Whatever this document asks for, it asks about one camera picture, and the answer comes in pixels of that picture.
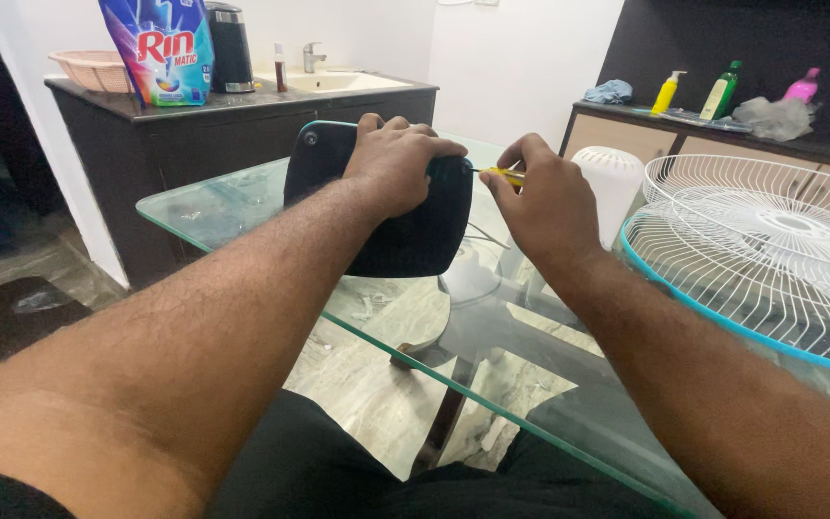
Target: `pink plastic basket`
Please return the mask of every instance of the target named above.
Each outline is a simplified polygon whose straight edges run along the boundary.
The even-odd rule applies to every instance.
[[[82,88],[134,92],[126,66],[117,51],[56,51],[49,57],[59,63],[66,76]]]

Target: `forearm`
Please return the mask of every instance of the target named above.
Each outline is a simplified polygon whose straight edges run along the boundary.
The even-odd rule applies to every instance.
[[[30,404],[22,422],[11,403],[52,409],[58,401],[66,423],[52,442],[59,434],[88,434],[93,421],[103,420],[107,436],[122,436],[112,428],[133,431],[130,442],[145,439],[143,449],[192,472],[195,481],[187,484],[196,493],[211,491],[380,222],[374,213],[351,181],[332,183],[166,280],[22,351],[0,365],[0,412],[12,415],[0,423],[44,429],[38,422],[47,413]]]
[[[722,511],[830,515],[830,401],[614,258],[544,276]]]

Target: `pink bottle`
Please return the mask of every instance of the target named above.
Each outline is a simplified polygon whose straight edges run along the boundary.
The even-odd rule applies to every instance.
[[[815,80],[815,77],[818,77],[818,73],[821,71],[821,68],[810,68],[809,72],[806,72],[806,77],[790,85],[790,88],[787,89],[787,95],[783,96],[783,99],[796,97],[809,104],[809,101],[813,100],[815,92],[818,91],[818,81]]]

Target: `white sink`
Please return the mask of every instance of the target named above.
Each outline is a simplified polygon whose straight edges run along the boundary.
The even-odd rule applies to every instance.
[[[258,77],[268,81],[277,80],[273,73],[259,74]],[[361,72],[317,72],[316,74],[288,72],[287,79],[284,82],[287,83],[288,87],[321,93],[411,86],[409,83],[403,83],[395,79],[371,76]]]

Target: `rin matic detergent pack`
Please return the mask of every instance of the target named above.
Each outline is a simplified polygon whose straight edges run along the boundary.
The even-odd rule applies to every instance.
[[[146,104],[204,104],[213,42],[203,0],[98,0],[110,38]]]

